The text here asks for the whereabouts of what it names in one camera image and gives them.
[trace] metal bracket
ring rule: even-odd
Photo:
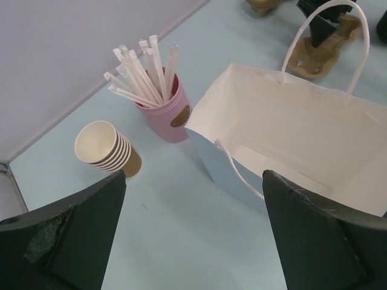
[[[15,180],[15,176],[12,173],[11,167],[7,162],[0,162],[0,177],[8,178],[11,182],[13,191],[19,201],[20,207],[22,208],[23,213],[28,213],[27,205],[25,204],[24,198],[20,192],[18,183]]]

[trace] bundle of straws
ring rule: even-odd
[[[138,60],[134,50],[128,50],[125,45],[120,45],[113,50],[121,62],[116,70],[127,83],[110,72],[106,72],[104,76],[105,79],[113,83],[108,88],[110,91],[147,108],[157,108],[172,98],[179,46],[177,43],[169,46],[167,64],[165,71],[163,71],[157,36],[151,36],[149,43],[151,47],[146,40],[139,42],[145,57],[146,70]]]

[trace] brown oval label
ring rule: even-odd
[[[189,107],[189,105],[187,105],[180,112],[180,114],[178,114],[177,117],[172,120],[171,126],[172,127],[180,127],[180,126],[184,125],[188,121],[189,114],[190,114],[190,107]]]

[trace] table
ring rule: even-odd
[[[164,54],[169,42],[181,47],[178,73],[191,103],[231,62],[279,69],[305,20],[295,3],[260,18],[243,0],[212,0],[161,41]],[[372,47],[354,95],[387,105],[387,47],[374,32],[387,5],[359,4],[369,19]],[[361,53],[359,39],[316,83],[346,90]],[[126,182],[102,289],[286,289],[268,217],[217,188],[189,140],[164,142],[130,101],[106,88],[11,163],[29,210],[106,176],[81,163],[73,149],[81,128],[95,120],[114,124],[143,159],[139,174]]]

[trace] pink cup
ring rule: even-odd
[[[179,143],[188,139],[184,125],[192,107],[177,75],[172,87],[172,98],[166,104],[157,108],[145,108],[138,103],[136,106],[149,120],[153,130],[165,141]]]

